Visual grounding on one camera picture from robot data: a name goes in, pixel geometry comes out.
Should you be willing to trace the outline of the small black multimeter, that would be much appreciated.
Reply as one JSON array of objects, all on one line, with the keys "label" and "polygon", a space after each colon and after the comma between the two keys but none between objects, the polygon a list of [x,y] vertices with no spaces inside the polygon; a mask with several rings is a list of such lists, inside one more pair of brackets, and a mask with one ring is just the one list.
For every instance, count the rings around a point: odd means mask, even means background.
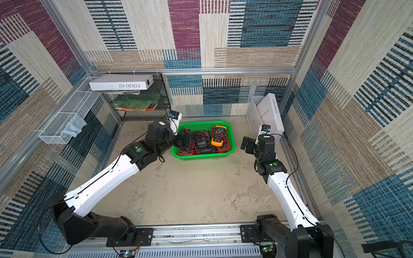
[{"label": "small black multimeter", "polygon": [[197,131],[194,133],[193,139],[197,149],[211,147],[211,135],[209,131]]}]

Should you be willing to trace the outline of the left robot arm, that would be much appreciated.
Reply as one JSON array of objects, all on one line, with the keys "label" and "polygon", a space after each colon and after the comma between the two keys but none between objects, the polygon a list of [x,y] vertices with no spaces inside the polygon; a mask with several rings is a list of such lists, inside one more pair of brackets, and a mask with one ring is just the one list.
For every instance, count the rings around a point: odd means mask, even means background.
[{"label": "left robot arm", "polygon": [[126,179],[157,161],[177,140],[177,135],[171,135],[165,139],[158,138],[153,143],[150,138],[135,142],[83,185],[64,195],[54,194],[48,205],[66,242],[76,245],[88,238],[101,237],[133,245],[137,241],[137,232],[130,219],[98,215],[92,209]]}]

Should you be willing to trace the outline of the large red multimeter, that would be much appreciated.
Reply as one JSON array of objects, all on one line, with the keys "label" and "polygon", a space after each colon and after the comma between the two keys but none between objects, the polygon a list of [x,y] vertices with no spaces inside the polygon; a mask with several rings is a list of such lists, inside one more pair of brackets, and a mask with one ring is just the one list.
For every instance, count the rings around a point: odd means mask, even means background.
[{"label": "large red multimeter", "polygon": [[179,149],[178,155],[179,156],[190,156],[196,154],[196,151],[193,147],[183,147]]}]

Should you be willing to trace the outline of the yellow multimeter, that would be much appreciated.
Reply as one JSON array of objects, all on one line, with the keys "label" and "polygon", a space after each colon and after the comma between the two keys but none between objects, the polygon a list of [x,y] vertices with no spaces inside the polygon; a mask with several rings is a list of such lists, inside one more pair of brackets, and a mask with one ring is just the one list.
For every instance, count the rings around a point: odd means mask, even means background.
[{"label": "yellow multimeter", "polygon": [[216,147],[222,147],[226,140],[227,128],[224,126],[215,126],[211,128],[211,144]]}]

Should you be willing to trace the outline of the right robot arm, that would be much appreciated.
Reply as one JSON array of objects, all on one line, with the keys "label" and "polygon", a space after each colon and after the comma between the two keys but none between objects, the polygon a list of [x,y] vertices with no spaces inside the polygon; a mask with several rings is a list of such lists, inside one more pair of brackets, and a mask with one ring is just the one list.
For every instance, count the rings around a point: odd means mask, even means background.
[{"label": "right robot arm", "polygon": [[258,216],[256,232],[277,244],[277,256],[333,257],[332,229],[320,224],[300,198],[291,175],[275,153],[274,137],[270,134],[259,135],[256,140],[244,137],[241,149],[255,157],[255,170],[275,193],[288,220],[288,225],[284,225],[275,215]]}]

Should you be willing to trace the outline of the small red multimeter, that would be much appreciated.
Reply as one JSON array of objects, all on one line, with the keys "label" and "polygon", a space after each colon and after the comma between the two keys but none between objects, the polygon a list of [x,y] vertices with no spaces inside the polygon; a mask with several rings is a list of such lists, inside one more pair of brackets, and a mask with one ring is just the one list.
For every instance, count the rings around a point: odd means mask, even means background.
[{"label": "small red multimeter", "polygon": [[224,144],[222,147],[216,147],[214,146],[215,150],[217,153],[226,153],[230,150],[230,142],[228,138],[228,134],[226,134],[226,140],[224,141]]}]

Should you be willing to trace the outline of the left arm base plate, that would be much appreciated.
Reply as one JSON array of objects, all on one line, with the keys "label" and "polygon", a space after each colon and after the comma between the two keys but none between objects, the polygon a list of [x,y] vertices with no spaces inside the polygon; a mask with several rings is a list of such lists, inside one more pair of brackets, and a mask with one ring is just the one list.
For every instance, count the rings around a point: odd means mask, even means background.
[{"label": "left arm base plate", "polygon": [[137,247],[150,246],[152,242],[153,228],[135,228],[129,230],[120,240],[108,238],[106,247]]}]

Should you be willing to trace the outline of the black multimeter with leads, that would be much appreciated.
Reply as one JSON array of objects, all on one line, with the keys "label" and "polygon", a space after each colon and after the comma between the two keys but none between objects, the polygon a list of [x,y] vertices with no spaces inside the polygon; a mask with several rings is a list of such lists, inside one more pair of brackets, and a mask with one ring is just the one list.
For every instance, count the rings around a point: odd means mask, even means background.
[{"label": "black multimeter with leads", "polygon": [[180,149],[184,149],[185,151],[192,151],[193,150],[193,132],[188,130],[184,127],[180,133]]}]

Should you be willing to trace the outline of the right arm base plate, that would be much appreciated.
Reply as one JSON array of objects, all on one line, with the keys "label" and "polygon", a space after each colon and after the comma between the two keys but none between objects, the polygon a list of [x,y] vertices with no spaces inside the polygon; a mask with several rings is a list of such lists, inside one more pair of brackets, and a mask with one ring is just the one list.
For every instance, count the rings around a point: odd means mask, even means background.
[{"label": "right arm base plate", "polygon": [[242,243],[253,243],[255,245],[260,243],[255,225],[241,224],[239,229]]}]

